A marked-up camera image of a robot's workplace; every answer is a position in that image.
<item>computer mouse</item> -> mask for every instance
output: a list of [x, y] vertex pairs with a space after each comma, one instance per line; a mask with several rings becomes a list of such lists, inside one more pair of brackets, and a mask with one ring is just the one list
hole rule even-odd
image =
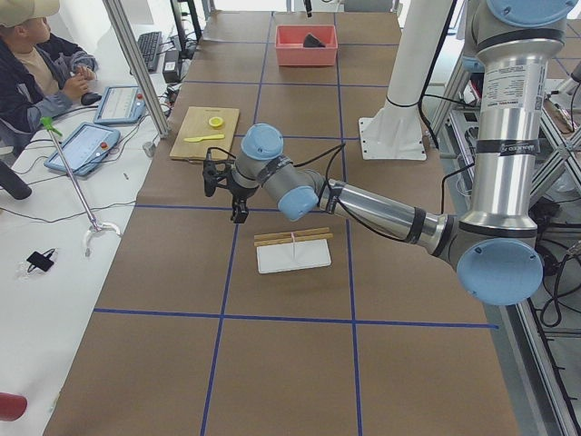
[[102, 98], [103, 97], [98, 93], [83, 94], [83, 96], [81, 97], [81, 104], [83, 106], [90, 106], [91, 104], [98, 102]]

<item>white pillar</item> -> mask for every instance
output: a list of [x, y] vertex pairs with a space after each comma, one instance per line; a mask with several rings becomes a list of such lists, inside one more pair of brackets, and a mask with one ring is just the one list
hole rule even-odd
[[[388, 98], [396, 104], [419, 100], [446, 23], [452, 0], [413, 0], [389, 82]], [[416, 105], [388, 101], [374, 118], [359, 119], [363, 159], [426, 159]]]

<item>baseball cap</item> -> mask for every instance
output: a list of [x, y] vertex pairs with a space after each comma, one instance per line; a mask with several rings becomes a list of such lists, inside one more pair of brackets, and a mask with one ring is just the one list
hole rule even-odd
[[54, 15], [59, 0], [0, 0], [0, 25], [14, 27], [31, 18]]

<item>red plastic bin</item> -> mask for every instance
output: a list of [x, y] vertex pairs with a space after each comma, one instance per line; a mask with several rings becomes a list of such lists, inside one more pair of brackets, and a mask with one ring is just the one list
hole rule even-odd
[[[324, 47], [305, 48], [307, 34], [313, 34]], [[334, 25], [279, 25], [276, 28], [276, 57], [280, 66], [329, 66], [337, 58]]]

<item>keyboard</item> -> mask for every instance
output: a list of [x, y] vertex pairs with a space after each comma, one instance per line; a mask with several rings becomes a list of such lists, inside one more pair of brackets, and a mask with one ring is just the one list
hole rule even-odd
[[147, 66], [147, 71], [156, 71], [157, 64], [160, 60], [162, 33], [148, 32], [146, 34], [139, 35], [139, 38], [137, 39], [137, 46], [142, 52], [145, 66]]

